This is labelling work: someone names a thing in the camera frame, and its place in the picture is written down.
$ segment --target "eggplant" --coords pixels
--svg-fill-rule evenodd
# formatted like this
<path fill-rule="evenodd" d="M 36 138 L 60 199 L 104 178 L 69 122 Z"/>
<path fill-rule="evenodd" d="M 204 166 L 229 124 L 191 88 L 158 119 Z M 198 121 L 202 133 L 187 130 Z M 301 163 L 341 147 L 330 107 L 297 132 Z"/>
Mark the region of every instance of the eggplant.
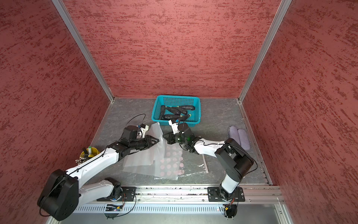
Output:
<path fill-rule="evenodd" d="M 184 116 L 179 117 L 178 120 L 180 120 L 180 121 L 185 121 L 185 120 L 188 119 L 190 116 L 191 116 L 191 114 L 187 114 L 187 115 L 184 115 Z"/>
<path fill-rule="evenodd" d="M 180 108 L 186 109 L 186 110 L 195 110 L 195 107 L 192 105 L 182 105 L 179 106 Z"/>
<path fill-rule="evenodd" d="M 180 115 L 180 111 L 178 109 L 175 109 L 173 107 L 166 106 L 165 107 L 169 112 L 172 112 L 175 115 Z"/>
<path fill-rule="evenodd" d="M 175 115 L 175 114 L 165 114 L 163 116 L 163 120 L 171 120 L 171 119 L 178 119 L 180 117 L 180 115 Z"/>
<path fill-rule="evenodd" d="M 184 108 L 180 108 L 180 107 L 177 107 L 177 106 L 174 106 L 173 108 L 177 109 L 178 111 L 180 111 L 184 115 L 188 114 L 188 111 L 186 109 L 184 109 Z"/>
<path fill-rule="evenodd" d="M 162 105 L 160 107 L 159 120 L 161 120 L 163 118 L 164 114 L 165 114 L 165 105 Z"/>

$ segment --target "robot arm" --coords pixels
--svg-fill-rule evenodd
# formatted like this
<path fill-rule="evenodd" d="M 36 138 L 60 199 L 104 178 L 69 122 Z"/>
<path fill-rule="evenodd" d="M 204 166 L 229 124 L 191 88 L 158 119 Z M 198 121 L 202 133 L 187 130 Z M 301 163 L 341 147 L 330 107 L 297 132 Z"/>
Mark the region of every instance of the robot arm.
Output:
<path fill-rule="evenodd" d="M 173 132 L 163 135 L 168 144 L 180 143 L 184 150 L 195 154 L 206 154 L 216 157 L 226 171 L 226 176 L 220 185 L 220 196 L 229 201 L 233 198 L 237 185 L 254 164 L 254 160 L 232 138 L 226 141 L 214 142 L 195 136 L 186 123 L 169 121 Z"/>
<path fill-rule="evenodd" d="M 37 205 L 58 221 L 67 218 L 78 206 L 102 197 L 117 201 L 122 194 L 118 181 L 112 178 L 82 187 L 89 179 L 104 168 L 118 162 L 126 155 L 146 150 L 156 143 L 156 139 L 145 135 L 149 126 L 127 126 L 121 138 L 108 145 L 92 159 L 66 171 L 56 170 L 48 178 L 37 201 Z"/>

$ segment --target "mounting plate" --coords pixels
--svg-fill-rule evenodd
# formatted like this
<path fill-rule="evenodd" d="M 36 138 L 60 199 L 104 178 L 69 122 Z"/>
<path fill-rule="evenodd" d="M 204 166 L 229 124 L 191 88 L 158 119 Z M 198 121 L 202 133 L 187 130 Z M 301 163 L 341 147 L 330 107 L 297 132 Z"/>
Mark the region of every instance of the mounting plate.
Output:
<path fill-rule="evenodd" d="M 208 198 L 209 201 L 224 201 L 220 196 L 219 187 L 208 187 Z M 236 202 L 244 202 L 245 195 L 242 190 L 242 187 L 237 187 L 234 193 L 234 199 Z"/>
<path fill-rule="evenodd" d="M 127 202 L 127 201 L 134 201 L 134 194 L 135 194 L 135 191 L 136 191 L 136 187 L 122 187 L 123 189 L 123 192 L 122 192 L 122 195 L 126 195 L 124 201 Z M 109 196 L 109 197 L 103 197 L 103 198 L 99 198 L 97 199 L 97 201 L 110 201 L 110 202 L 114 202 L 114 201 L 111 201 L 112 197 Z"/>

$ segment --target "aluminum frame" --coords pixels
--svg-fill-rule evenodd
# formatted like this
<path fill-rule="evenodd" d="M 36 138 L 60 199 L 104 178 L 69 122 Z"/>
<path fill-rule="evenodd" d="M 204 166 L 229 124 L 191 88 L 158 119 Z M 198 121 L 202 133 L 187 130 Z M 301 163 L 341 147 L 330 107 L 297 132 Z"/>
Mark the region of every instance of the aluminum frame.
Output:
<path fill-rule="evenodd" d="M 101 135 L 101 132 L 102 132 L 102 130 L 103 130 L 105 124 L 106 124 L 107 118 L 108 118 L 109 114 L 112 111 L 113 104 L 114 104 L 114 101 L 111 101 L 110 104 L 108 105 L 106 113 L 103 116 L 102 121 L 101 121 L 100 125 L 98 126 L 98 129 L 97 129 L 97 131 L 95 133 L 95 136 L 92 139 L 91 146 L 95 146 L 95 144 L 97 143 L 97 141 L 98 141 L 98 139 L 99 139 L 99 137 Z"/>
<path fill-rule="evenodd" d="M 244 119 L 245 126 L 246 126 L 246 128 L 247 128 L 249 140 L 252 142 L 254 151 L 255 151 L 255 153 L 256 153 L 256 155 L 257 155 L 258 165 L 261 167 L 261 169 L 262 169 L 263 172 L 265 173 L 266 178 L 267 178 L 267 181 L 268 181 L 268 184 L 269 184 L 269 185 L 273 185 L 272 180 L 271 180 L 270 175 L 269 175 L 269 172 L 267 171 L 265 162 L 264 162 L 264 160 L 263 160 L 261 151 L 260 151 L 260 149 L 259 149 L 259 147 L 258 147 L 256 138 L 255 138 L 255 135 L 253 134 L 253 131 L 252 131 L 250 122 L 249 122 L 248 117 L 247 117 L 247 115 L 246 115 L 244 106 L 242 105 L 242 102 L 240 102 L 240 100 L 238 100 L 238 105 L 239 105 L 239 109 L 240 109 L 242 118 Z"/>
<path fill-rule="evenodd" d="M 50 216 L 46 220 L 45 224 L 58 224 L 60 221 L 56 220 L 54 217 Z"/>
<path fill-rule="evenodd" d="M 277 9 L 277 12 L 275 14 L 274 20 L 271 23 L 271 26 L 267 32 L 266 38 L 263 41 L 262 47 L 257 55 L 256 61 L 252 66 L 252 70 L 251 70 L 250 74 L 248 75 L 246 83 L 240 93 L 240 96 L 239 96 L 240 102 L 242 102 L 244 100 L 244 98 L 247 94 L 247 91 L 250 88 L 251 83 L 256 76 L 256 73 L 257 73 L 257 71 L 258 71 L 258 69 L 259 69 L 271 43 L 272 43 L 272 40 L 274 39 L 274 37 L 276 35 L 277 30 L 280 27 L 280 24 L 287 12 L 287 9 L 290 6 L 290 4 L 291 4 L 291 0 L 282 0 L 281 1 L 279 8 Z"/>
<path fill-rule="evenodd" d="M 278 216 L 281 224 L 293 224 L 291 215 L 287 209 L 287 205 L 275 204 L 275 209 L 276 209 L 277 216 Z"/>
<path fill-rule="evenodd" d="M 71 16 L 69 15 L 65 4 L 62 0 L 52 0 L 53 4 L 55 5 L 58 13 L 60 14 L 61 18 L 63 19 L 64 23 L 66 24 L 68 30 L 72 34 L 72 37 L 76 41 L 79 49 L 81 50 L 83 56 L 86 58 L 89 66 L 91 67 L 92 71 L 94 72 L 95 76 L 98 79 L 98 82 L 101 84 L 103 90 L 107 94 L 109 100 L 111 102 L 114 101 L 114 96 L 111 92 L 111 89 L 106 83 L 106 80 L 103 78 L 102 73 L 98 66 L 96 65 L 95 60 L 93 59 L 89 49 L 87 48 L 86 44 L 84 43 L 81 35 L 79 34 L 76 25 L 74 24 Z"/>

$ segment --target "ventilation grille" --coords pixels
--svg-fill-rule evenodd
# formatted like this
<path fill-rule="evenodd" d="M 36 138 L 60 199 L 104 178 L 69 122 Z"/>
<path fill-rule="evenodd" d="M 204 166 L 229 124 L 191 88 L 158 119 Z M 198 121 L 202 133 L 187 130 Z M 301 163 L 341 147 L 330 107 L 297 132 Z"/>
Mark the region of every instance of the ventilation grille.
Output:
<path fill-rule="evenodd" d="M 105 211 L 106 204 L 86 204 L 77 207 L 73 213 L 103 213 Z"/>
<path fill-rule="evenodd" d="M 123 211 L 105 211 L 105 205 L 83 205 L 74 213 L 127 213 L 134 204 L 124 205 Z M 222 204 L 182 205 L 182 204 L 136 204 L 131 213 L 167 213 L 167 214 L 222 214 Z"/>

